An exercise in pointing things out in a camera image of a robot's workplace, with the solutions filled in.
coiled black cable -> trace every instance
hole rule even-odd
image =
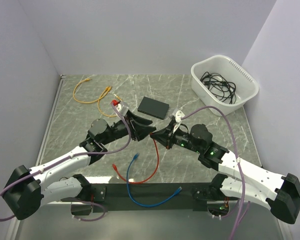
[[[227,81],[219,73],[209,73],[206,71],[200,81],[219,101],[227,104],[235,104],[237,101],[237,86],[232,81]]]

marble surface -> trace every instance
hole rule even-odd
[[[59,98],[54,110],[50,132],[46,138],[40,162],[42,164],[53,160],[76,147],[87,135],[93,120],[106,119],[111,125],[119,120],[118,117],[105,117],[98,111],[97,104],[82,104],[73,99],[75,85],[87,77],[91,81],[83,83],[77,90],[76,97],[82,101],[97,99],[105,87],[112,86],[108,94],[100,102],[100,108],[107,114],[114,111],[110,102],[114,99],[112,94],[117,94],[130,106],[138,116],[153,120],[152,126],[157,130],[166,127],[170,121],[168,115],[175,108],[181,109],[186,115],[199,107],[203,102],[191,89],[190,75],[67,75],[63,79]],[[165,120],[160,120],[137,111],[142,98],[146,96],[165,102],[170,105]],[[249,124],[243,108],[227,116],[235,135],[239,156],[255,165],[260,166],[260,160],[250,132]],[[214,115],[205,109],[183,121],[189,128],[194,124],[203,123],[213,134],[213,140],[233,151],[232,139],[228,127],[222,117]],[[117,140],[107,145],[109,151],[123,146],[128,137]],[[155,176],[149,183],[178,183],[178,182],[210,182],[217,174],[213,169],[208,169],[198,161],[198,154],[181,147],[174,146],[166,150],[158,144],[160,165]],[[129,177],[133,181],[147,178],[154,170],[157,162],[154,143],[150,137],[143,141],[132,141],[121,152],[105,155],[98,162],[75,171],[86,177],[98,177],[99,182],[123,183],[112,168],[112,163],[117,165],[119,172],[125,176],[132,157],[140,153],[138,160],[133,163]]]

white wall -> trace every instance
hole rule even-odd
[[[245,110],[266,168],[300,179],[300,0],[278,0],[243,67],[260,84]],[[300,214],[291,226],[300,240]]]
[[[36,163],[58,79],[18,0],[0,0],[0,191],[14,168]],[[0,199],[0,217],[9,215]]]
[[[60,74],[189,74],[247,56],[276,0],[19,0]]]

white plastic basket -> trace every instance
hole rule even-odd
[[[235,104],[227,104],[219,101],[200,81],[205,72],[222,75],[227,81],[236,85]],[[210,105],[220,109],[225,115],[232,113],[243,106],[249,99],[257,95],[259,85],[256,80],[249,75],[240,65],[231,58],[223,55],[215,55],[204,61],[194,64],[191,68],[191,87],[205,105]],[[209,108],[215,115],[221,114]]]

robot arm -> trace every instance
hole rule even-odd
[[[151,120],[134,115],[125,102],[116,104],[116,108],[124,116],[132,140],[141,141],[156,130],[155,127],[149,126],[152,124]],[[93,121],[86,139],[70,152],[30,169],[24,165],[17,167],[6,187],[23,177],[38,171],[41,173],[11,187],[2,195],[3,199],[19,220],[28,218],[40,206],[53,201],[68,197],[84,199],[85,195],[90,193],[91,184],[81,174],[67,180],[59,180],[77,169],[97,162],[108,151],[105,148],[106,144],[127,135],[128,129],[122,120],[112,126],[104,119]]]
[[[199,154],[198,160],[207,168],[225,174],[219,190],[227,197],[241,198],[242,182],[240,162],[246,186],[245,200],[264,206],[278,219],[294,224],[300,211],[300,182],[288,173],[287,176],[258,167],[242,158],[236,159],[233,152],[212,141],[212,134],[204,124],[194,125],[190,132],[181,126],[180,111],[174,112],[169,125],[150,135],[166,149],[173,145]]]

